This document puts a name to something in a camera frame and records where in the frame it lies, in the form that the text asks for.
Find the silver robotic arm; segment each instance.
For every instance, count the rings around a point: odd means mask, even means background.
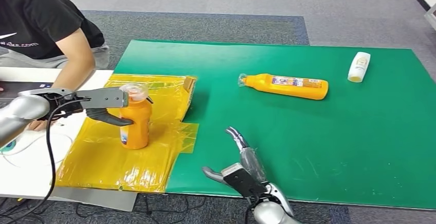
[[[19,93],[8,106],[0,109],[0,148],[24,131],[33,120],[47,120],[59,106],[53,120],[86,111],[95,120],[116,126],[133,121],[110,115],[106,108],[126,107],[128,94],[118,87],[71,91],[63,88],[35,89]]]
[[[226,132],[232,135],[238,146],[240,163],[235,163],[221,173],[204,166],[202,170],[206,177],[234,188],[245,197],[259,224],[301,224],[294,219],[286,196],[266,179],[254,149],[248,146],[242,135],[233,127],[228,127]]]

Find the clear plastic cap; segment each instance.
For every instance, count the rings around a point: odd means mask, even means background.
[[[145,84],[124,84],[120,89],[127,92],[132,101],[143,101],[149,96],[149,89]]]
[[[246,85],[245,84],[246,79],[247,79],[247,74],[241,73],[239,75],[239,78],[238,78],[239,87],[244,87]]]

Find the person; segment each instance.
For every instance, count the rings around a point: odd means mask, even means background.
[[[70,0],[0,0],[0,47],[2,67],[62,68],[52,88],[76,90],[109,61],[102,32]]]

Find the orange bottle lying on side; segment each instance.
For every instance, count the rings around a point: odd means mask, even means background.
[[[152,103],[145,85],[126,84],[120,87],[129,93],[129,105],[120,108],[120,117],[133,120],[132,125],[120,127],[121,143],[130,150],[144,148],[149,143],[149,122]]]
[[[326,80],[273,76],[267,73],[239,76],[239,86],[287,96],[322,100],[329,90]]]

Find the gray pants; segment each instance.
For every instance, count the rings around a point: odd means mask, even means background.
[[[92,48],[96,69],[107,69],[109,64],[109,47],[103,44],[100,47]],[[0,66],[3,67],[35,67],[35,68],[63,68],[68,59],[60,55],[50,59],[34,60],[24,54],[9,50],[7,54],[0,55]]]

